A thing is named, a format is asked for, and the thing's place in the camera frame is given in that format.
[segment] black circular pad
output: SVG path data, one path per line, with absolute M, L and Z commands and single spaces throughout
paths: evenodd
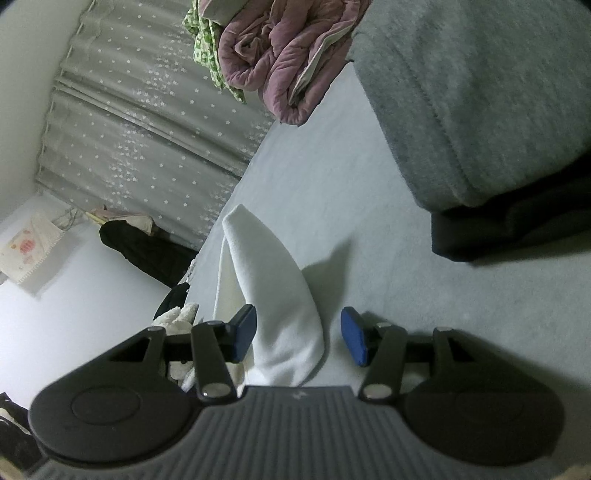
M 411 430 L 478 465 L 517 465 L 550 453 L 564 422 L 558 397 L 536 382 L 482 373 L 434 377 L 406 395 L 401 410 Z
M 113 425 L 133 417 L 140 405 L 140 396 L 129 388 L 95 387 L 74 399 L 72 412 L 89 425 Z
M 189 397 L 159 374 L 166 332 L 145 331 L 49 385 L 31 429 L 51 455 L 77 465 L 148 458 L 185 431 Z

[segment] white fluffy cloth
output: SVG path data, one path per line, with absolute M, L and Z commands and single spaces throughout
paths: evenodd
M 153 326 L 164 327 L 166 335 L 182 335 L 190 333 L 199 306 L 196 303 L 187 303 L 182 309 L 175 307 L 160 317 L 156 318 Z M 170 362 L 168 376 L 174 380 L 181 381 L 193 370 L 193 362 L 182 364 L 181 362 Z
M 213 317 L 228 322 L 244 304 L 256 308 L 257 330 L 236 386 L 296 387 L 324 354 L 316 304 L 281 241 L 243 205 L 224 218 Z

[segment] white wall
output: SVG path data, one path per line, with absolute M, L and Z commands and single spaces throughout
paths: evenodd
M 31 198 L 0 223 L 0 245 L 35 211 L 55 218 L 66 207 Z M 75 226 L 22 286 L 0 285 L 0 393 L 29 407 L 45 385 L 148 326 L 169 291 L 104 246 L 98 226 Z
M 0 220 L 34 191 L 53 77 L 90 0 L 15 0 L 0 15 Z

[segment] white towel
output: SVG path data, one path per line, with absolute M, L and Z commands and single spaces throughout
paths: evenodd
M 42 213 L 36 213 L 0 251 L 0 270 L 12 281 L 22 283 L 43 263 L 63 235 Z
M 255 306 L 257 316 L 252 347 L 231 372 L 236 386 L 301 385 L 324 353 L 308 284 L 281 241 L 243 205 L 222 226 L 213 317 L 228 322 L 247 303 Z
M 156 318 L 152 325 L 164 327 L 166 335 L 182 335 L 190 333 L 199 306 L 187 303 L 183 308 L 175 307 Z M 168 376 L 176 381 L 182 381 L 193 370 L 193 362 L 170 362 Z

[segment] metal rivet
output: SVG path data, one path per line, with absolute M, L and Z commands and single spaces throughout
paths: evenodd
M 368 400 L 384 400 L 392 395 L 392 389 L 381 383 L 372 383 L 363 388 L 363 396 Z
M 228 395 L 232 389 L 225 383 L 208 383 L 203 387 L 203 396 L 207 398 L 222 398 Z

